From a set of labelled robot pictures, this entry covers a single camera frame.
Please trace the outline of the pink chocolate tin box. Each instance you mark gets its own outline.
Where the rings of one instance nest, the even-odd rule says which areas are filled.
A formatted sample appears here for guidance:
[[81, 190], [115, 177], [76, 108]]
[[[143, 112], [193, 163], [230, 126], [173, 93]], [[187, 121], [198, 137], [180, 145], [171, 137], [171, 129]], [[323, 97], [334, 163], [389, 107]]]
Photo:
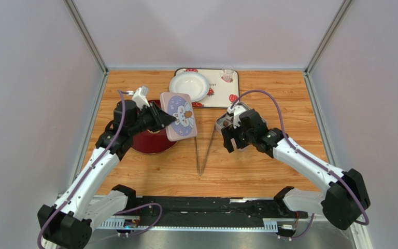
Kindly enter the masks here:
[[[253, 115], [258, 115], [258, 116], [260, 116], [260, 114], [259, 114], [255, 109], [252, 109], [252, 108], [251, 108], [251, 110], [248, 110], [248, 111], [242, 113], [242, 114], [240, 115], [240, 119], [241, 119], [242, 117], [253, 116]], [[222, 128], [227, 127], [227, 126], [233, 126], [232, 121], [233, 121], [233, 117], [230, 116], [230, 115], [228, 115], [227, 113], [225, 113], [224, 115], [222, 115], [221, 117], [219, 117], [219, 118], [216, 120], [216, 124], [215, 124], [216, 131], [217, 131], [219, 134], [221, 134], [221, 129], [222, 129]], [[264, 133], [263, 135], [261, 135], [261, 137], [257, 140], [257, 142], [256, 142], [256, 143], [253, 143], [252, 146], [254, 146], [254, 147], [255, 147], [259, 152], [261, 152], [261, 153], [269, 153], [269, 151], [270, 151], [270, 149], [271, 149], [271, 146], [265, 141], [265, 138], [266, 138], [266, 135], [267, 135], [268, 132], [269, 132], [269, 129], [268, 129], [268, 127], [267, 127], [267, 122], [266, 122], [264, 119], [263, 119], [263, 121], [265, 122], [265, 133]], [[234, 145], [234, 151], [235, 151], [235, 150], [244, 151], [245, 149], [248, 148], [248, 146], [247, 146], [245, 149], [237, 149], [237, 148], [235, 147], [235, 144], [234, 144], [234, 140], [233, 140], [233, 139], [232, 139], [232, 143], [233, 143], [233, 145]]]

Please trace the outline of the silver tin lid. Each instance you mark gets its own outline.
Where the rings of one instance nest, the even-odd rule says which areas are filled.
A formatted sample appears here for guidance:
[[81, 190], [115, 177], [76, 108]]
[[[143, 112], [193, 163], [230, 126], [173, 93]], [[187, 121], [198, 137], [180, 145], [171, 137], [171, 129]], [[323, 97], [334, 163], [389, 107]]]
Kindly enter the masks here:
[[174, 121], [166, 128], [167, 138], [171, 142], [197, 136], [197, 125], [192, 101], [188, 94], [163, 92], [160, 94], [161, 108]]

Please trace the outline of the metal serving tongs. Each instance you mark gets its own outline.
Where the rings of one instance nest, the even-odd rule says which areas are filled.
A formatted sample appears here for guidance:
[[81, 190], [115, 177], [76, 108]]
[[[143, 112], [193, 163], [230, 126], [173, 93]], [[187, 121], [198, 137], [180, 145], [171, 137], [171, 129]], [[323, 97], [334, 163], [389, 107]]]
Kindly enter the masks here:
[[204, 139], [201, 142], [199, 137], [194, 138], [196, 172], [198, 176], [202, 176], [205, 172], [215, 135], [216, 128], [213, 126], [208, 139]]

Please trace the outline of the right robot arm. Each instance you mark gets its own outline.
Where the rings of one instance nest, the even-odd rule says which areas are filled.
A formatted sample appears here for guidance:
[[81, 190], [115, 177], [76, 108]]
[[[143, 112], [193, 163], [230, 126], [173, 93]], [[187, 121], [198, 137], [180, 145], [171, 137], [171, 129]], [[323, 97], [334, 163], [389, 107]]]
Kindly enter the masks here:
[[346, 230], [360, 216], [369, 220], [365, 211], [371, 202], [364, 178], [355, 169], [344, 171], [309, 153], [278, 128], [267, 122], [254, 109], [226, 113], [215, 123], [229, 153], [252, 145], [257, 151], [287, 164], [310, 180], [318, 191], [284, 188], [276, 195], [290, 211], [303, 211], [324, 217], [336, 228]]

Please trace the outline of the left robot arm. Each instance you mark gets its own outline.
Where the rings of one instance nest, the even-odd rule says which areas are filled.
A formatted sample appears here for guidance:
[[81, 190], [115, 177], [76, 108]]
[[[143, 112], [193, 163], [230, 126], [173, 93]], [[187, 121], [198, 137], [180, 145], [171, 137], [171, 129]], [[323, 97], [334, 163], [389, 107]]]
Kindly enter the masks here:
[[132, 100], [118, 102], [113, 119], [99, 136], [92, 156], [82, 172], [52, 206], [37, 213], [41, 227], [37, 246], [47, 240], [61, 248], [84, 248], [93, 230], [109, 217], [125, 210], [133, 190], [118, 185], [104, 198], [91, 204], [97, 190], [133, 145], [133, 138], [145, 131], [167, 128], [176, 118], [154, 101], [138, 106]]

